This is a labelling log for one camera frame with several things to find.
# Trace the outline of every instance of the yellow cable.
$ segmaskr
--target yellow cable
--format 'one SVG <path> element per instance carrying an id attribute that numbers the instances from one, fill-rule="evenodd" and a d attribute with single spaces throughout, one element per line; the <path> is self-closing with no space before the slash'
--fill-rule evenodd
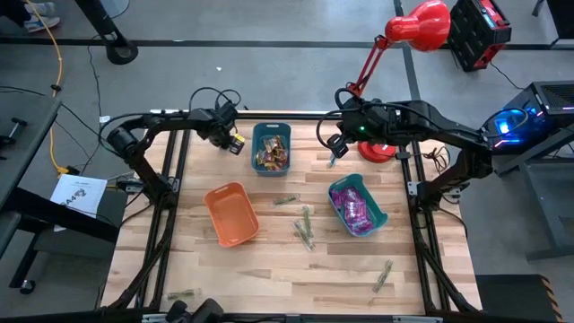
<path id="1" fill-rule="evenodd" d="M 30 0 L 25 0 L 25 1 L 28 3 L 28 5 L 32 9 L 32 11 L 36 15 L 36 17 L 42 23 L 42 25 L 44 25 L 44 28 L 48 32 L 48 35 L 52 39 L 52 42 L 54 43 L 54 47 L 56 48 L 57 62 L 59 65 L 58 72 L 57 72 L 56 86 L 59 86 L 60 82 L 62 81 L 62 73 L 64 71 L 64 60 L 62 59 L 62 54 L 60 53 L 60 47 L 57 45 L 56 39 L 54 38 L 54 35 L 52 35 L 52 31 L 50 31 L 50 28 L 48 28 L 48 26 L 46 25 L 46 23 L 44 22 L 42 17 L 39 15 L 39 13 L 36 10 L 36 8 L 34 7 L 34 5 L 30 2 Z M 56 96 L 57 96 L 57 91 L 56 90 L 52 91 L 52 98 L 55 98 Z M 50 159 L 52 160 L 52 164 L 54 164 L 54 167 L 56 168 L 58 173 L 66 174 L 68 172 L 67 168 L 61 167 L 57 164 L 56 158 L 54 157 L 54 130 L 53 130 L 53 128 L 50 128 Z"/>

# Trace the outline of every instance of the butcher block tabletop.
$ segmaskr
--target butcher block tabletop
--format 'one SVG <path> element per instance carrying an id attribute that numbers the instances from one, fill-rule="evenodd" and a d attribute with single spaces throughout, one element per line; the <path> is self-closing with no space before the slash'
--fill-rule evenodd
<path id="1" fill-rule="evenodd" d="M 189 310 L 213 298 L 229 313 L 424 314 L 400 161 L 365 161 L 353 144 L 333 168 L 327 168 L 331 153 L 316 139 L 317 121 L 282 122 L 291 126 L 291 169 L 279 178 L 257 176 L 251 168 L 251 137 L 258 121 L 237 121 L 239 133 L 246 138 L 239 156 L 192 134 L 161 309 L 168 310 L 174 302 L 168 300 L 169 293 L 193 290 L 193 296 L 180 298 Z M 325 122 L 321 127 L 325 139 L 336 131 L 334 122 Z M 168 133 L 158 135 L 146 152 L 157 171 L 167 141 Z M 435 141 L 420 144 L 423 153 L 442 145 Z M 172 173 L 178 149 L 174 156 Z M 415 176 L 413 158 L 410 163 Z M 432 160 L 423 159 L 423 164 L 427 179 L 438 176 Z M 355 238 L 345 230 L 327 196 L 332 183 L 351 173 L 363 176 L 378 206 L 389 217 L 385 226 L 365 238 Z M 223 248 L 203 199 L 210 190 L 230 182 L 241 183 L 246 189 L 259 232 L 237 247 Z M 290 194 L 300 194 L 300 201 L 271 206 L 277 197 Z M 126 209 L 125 216 L 146 205 L 147 199 L 139 197 Z M 295 219 L 302 219 L 304 205 L 311 211 L 316 245 L 313 251 L 307 251 L 292 225 Z M 441 206 L 460 216 L 458 205 L 443 201 Z M 121 229 L 102 305 L 117 299 L 141 267 L 151 219 L 152 208 Z M 442 212 L 435 212 L 434 219 L 446 273 L 466 299 L 480 309 L 464 228 Z M 392 271 L 381 290 L 374 293 L 371 288 L 387 260 L 394 262 Z M 436 279 L 427 268 L 438 307 Z M 148 301 L 156 269 L 150 276 Z"/>

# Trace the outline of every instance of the shoe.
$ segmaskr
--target shoe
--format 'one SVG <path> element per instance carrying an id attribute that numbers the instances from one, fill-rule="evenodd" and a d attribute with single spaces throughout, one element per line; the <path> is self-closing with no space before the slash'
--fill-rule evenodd
<path id="1" fill-rule="evenodd" d="M 52 28 L 60 23 L 60 18 L 58 17 L 42 17 L 42 21 L 48 26 L 48 28 Z M 24 28 L 28 32 L 36 32 L 36 31 L 43 31 L 46 29 L 44 24 L 36 17 L 32 15 L 31 18 L 24 22 Z"/>
<path id="2" fill-rule="evenodd" d="M 54 3 L 32 4 L 32 6 L 41 16 L 53 17 L 56 14 L 56 5 Z M 24 7 L 26 7 L 26 11 L 29 14 L 34 14 L 29 4 L 24 4 Z"/>

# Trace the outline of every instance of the blue basket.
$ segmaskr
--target blue basket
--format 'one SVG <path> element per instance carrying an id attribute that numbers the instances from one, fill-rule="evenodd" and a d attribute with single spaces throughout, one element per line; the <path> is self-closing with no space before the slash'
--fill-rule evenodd
<path id="1" fill-rule="evenodd" d="M 257 165 L 257 152 L 265 149 L 264 140 L 274 136 L 280 136 L 285 148 L 289 151 L 287 156 L 287 166 L 283 170 L 267 170 L 265 165 Z M 286 123 L 269 122 L 256 124 L 253 127 L 253 138 L 251 145 L 251 167 L 260 176 L 280 177 L 287 175 L 291 166 L 291 127 Z"/>
<path id="2" fill-rule="evenodd" d="M 351 231 L 351 228 L 349 228 L 347 222 L 344 220 L 344 215 L 341 212 L 339 212 L 339 210 L 335 207 L 335 203 L 333 202 L 333 198 L 331 197 L 331 190 L 334 189 L 336 191 L 340 191 L 348 187 L 356 188 L 357 191 L 359 191 L 359 193 L 361 194 L 362 198 L 364 198 L 365 201 L 367 202 L 367 213 L 369 214 L 370 220 L 373 222 L 373 229 L 371 229 L 370 231 L 366 231 L 363 234 L 355 234 Z M 331 205 L 335 209 L 335 212 L 337 213 L 337 215 L 339 215 L 339 218 L 343 222 L 344 227 L 347 228 L 347 231 L 352 236 L 366 237 L 368 235 L 371 235 L 371 233 L 378 230 L 388 221 L 388 214 L 380 211 L 377 202 L 375 202 L 373 196 L 370 195 L 369 191 L 363 184 L 361 174 L 351 174 L 343 179 L 337 180 L 335 183 L 331 184 L 329 190 L 327 191 L 327 194 L 329 195 L 329 201 L 331 201 Z"/>

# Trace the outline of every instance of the orange plastic bin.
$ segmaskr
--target orange plastic bin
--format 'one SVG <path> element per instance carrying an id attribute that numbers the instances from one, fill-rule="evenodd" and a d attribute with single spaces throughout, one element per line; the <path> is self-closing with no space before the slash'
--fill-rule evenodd
<path id="1" fill-rule="evenodd" d="M 204 203 L 220 246 L 237 246 L 257 234 L 259 222 L 243 185 L 233 182 L 216 188 L 205 195 Z"/>

